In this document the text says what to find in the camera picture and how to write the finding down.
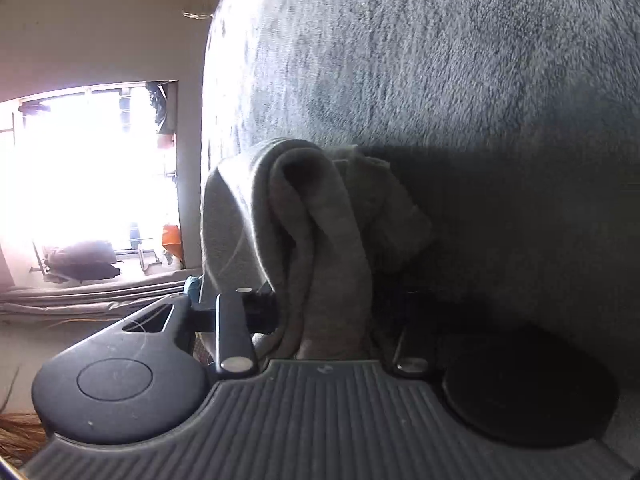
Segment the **grey sweatshirt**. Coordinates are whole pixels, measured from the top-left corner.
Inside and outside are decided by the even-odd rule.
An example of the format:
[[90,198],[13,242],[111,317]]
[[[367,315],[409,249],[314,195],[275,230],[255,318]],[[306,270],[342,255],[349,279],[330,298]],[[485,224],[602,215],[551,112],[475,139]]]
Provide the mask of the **grey sweatshirt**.
[[280,326],[262,359],[369,355],[373,275],[428,245],[431,222],[388,162],[274,139],[223,159],[202,196],[201,300],[269,285]]

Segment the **dark clothes on sill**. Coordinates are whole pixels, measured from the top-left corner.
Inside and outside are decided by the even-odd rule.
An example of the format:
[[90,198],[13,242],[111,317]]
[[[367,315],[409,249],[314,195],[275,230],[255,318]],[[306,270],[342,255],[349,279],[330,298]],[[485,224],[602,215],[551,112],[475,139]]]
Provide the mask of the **dark clothes on sill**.
[[167,115],[167,82],[147,81],[145,89],[149,93],[150,103],[155,110],[155,123],[161,127]]

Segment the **teal blue duvet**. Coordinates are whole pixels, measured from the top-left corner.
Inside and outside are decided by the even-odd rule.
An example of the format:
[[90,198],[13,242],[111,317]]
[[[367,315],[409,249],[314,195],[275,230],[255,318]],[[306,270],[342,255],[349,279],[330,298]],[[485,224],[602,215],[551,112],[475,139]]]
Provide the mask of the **teal blue duvet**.
[[183,293],[189,297],[192,306],[195,306],[200,302],[202,279],[203,277],[201,275],[190,275],[184,281]]

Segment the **orange bag on sill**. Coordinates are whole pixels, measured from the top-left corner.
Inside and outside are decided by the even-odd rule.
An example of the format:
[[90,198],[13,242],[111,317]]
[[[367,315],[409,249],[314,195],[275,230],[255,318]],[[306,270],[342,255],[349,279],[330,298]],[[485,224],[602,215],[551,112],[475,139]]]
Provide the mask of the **orange bag on sill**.
[[181,231],[178,226],[165,224],[162,233],[162,246],[171,257],[183,262]]

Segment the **grey window curtain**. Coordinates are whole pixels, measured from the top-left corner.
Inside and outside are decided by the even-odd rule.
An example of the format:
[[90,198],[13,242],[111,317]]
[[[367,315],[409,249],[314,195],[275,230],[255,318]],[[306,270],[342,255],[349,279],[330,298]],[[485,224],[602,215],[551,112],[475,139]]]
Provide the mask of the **grey window curtain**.
[[163,299],[181,294],[178,281],[146,281],[120,285],[88,285],[66,289],[12,290],[1,294],[1,316],[28,318],[72,318],[132,312]]

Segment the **coat on rack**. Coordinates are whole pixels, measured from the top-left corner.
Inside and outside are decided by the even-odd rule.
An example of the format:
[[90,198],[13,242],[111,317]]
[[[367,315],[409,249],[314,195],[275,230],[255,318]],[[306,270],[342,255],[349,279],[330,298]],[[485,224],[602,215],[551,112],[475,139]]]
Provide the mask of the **coat on rack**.
[[78,283],[111,280],[120,275],[118,259],[110,243],[81,242],[44,250],[47,276]]

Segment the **person's brown hair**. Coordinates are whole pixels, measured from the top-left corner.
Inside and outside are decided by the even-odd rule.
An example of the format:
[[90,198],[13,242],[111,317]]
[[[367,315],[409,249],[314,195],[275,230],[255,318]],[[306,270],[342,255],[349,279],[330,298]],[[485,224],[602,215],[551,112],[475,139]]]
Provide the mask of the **person's brown hair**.
[[47,443],[47,434],[37,414],[6,410],[19,372],[17,368],[1,398],[1,457],[15,467],[24,465]]

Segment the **grey bed sheet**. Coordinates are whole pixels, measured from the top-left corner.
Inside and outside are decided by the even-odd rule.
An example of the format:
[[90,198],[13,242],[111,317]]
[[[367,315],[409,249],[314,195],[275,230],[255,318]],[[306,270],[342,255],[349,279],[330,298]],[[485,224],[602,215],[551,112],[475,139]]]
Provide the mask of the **grey bed sheet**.
[[639,459],[639,0],[220,0],[203,143],[386,159],[430,217],[413,276],[557,330],[622,386]]

